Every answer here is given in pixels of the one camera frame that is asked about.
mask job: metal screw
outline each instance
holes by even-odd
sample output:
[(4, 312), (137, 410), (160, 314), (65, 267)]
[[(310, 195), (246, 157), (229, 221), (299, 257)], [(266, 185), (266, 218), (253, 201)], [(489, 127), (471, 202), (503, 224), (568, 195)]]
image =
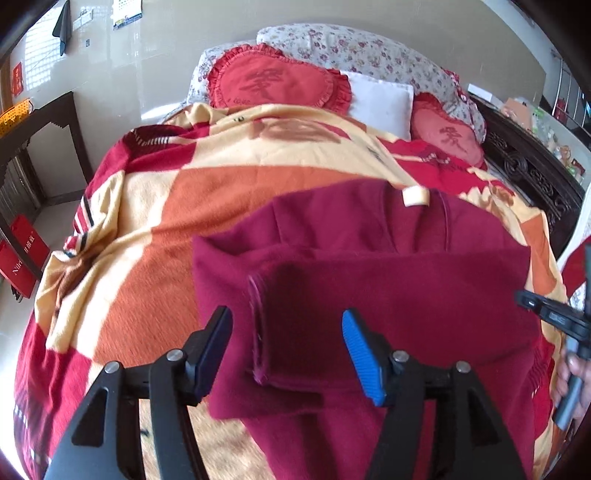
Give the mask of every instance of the metal screw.
[(176, 362), (177, 360), (180, 360), (182, 357), (183, 357), (183, 351), (178, 348), (175, 348), (166, 354), (167, 360), (169, 360), (171, 362)]
[(113, 374), (119, 369), (119, 362), (109, 362), (105, 365), (105, 373)]
[(408, 353), (406, 353), (404, 350), (396, 350), (392, 354), (392, 358), (394, 359), (395, 362), (403, 364), (405, 362), (408, 362), (410, 355)]
[(456, 363), (456, 370), (461, 374), (467, 374), (470, 370), (472, 370), (472, 367), (468, 362), (460, 360), (458, 363)]

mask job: human hand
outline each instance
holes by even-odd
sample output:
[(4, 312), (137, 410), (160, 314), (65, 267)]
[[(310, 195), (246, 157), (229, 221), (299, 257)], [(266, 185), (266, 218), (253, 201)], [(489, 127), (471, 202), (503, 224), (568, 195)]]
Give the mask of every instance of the human hand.
[(569, 377), (571, 375), (580, 377), (584, 382), (581, 398), (573, 414), (573, 418), (579, 420), (584, 417), (589, 404), (591, 404), (591, 360), (582, 360), (574, 353), (567, 354), (566, 350), (563, 350), (560, 353), (560, 362), (558, 363), (556, 388), (552, 392), (554, 405), (558, 405), (558, 402), (569, 391)]

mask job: maroon garment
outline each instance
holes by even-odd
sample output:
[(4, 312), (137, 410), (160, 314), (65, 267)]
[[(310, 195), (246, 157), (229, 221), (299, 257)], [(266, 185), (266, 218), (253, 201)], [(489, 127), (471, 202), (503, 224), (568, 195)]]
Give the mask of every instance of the maroon garment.
[(529, 264), (497, 218), (437, 191), (413, 207), (380, 180), (278, 197), (194, 239), (201, 315), (218, 304), (234, 313), (210, 413), (242, 419), (280, 480), (363, 478), (385, 412), (363, 396), (342, 339), (342, 312), (355, 306), (422, 362), (473, 364), (531, 472), (541, 332), (513, 303)]

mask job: yellow basket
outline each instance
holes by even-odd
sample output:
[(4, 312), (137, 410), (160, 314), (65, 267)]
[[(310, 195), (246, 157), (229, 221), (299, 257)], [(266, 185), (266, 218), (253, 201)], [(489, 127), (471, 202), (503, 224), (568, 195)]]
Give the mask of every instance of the yellow basket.
[(0, 137), (3, 137), (16, 125), (22, 122), (33, 111), (33, 104), (30, 99), (18, 102), (15, 106), (6, 110), (0, 116)]

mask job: white cloth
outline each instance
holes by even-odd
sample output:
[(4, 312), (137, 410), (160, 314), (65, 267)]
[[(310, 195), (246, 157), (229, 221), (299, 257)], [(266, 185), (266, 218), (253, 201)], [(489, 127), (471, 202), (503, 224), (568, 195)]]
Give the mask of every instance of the white cloth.
[(414, 89), (357, 72), (341, 72), (349, 78), (353, 99), (349, 116), (370, 127), (410, 140)]

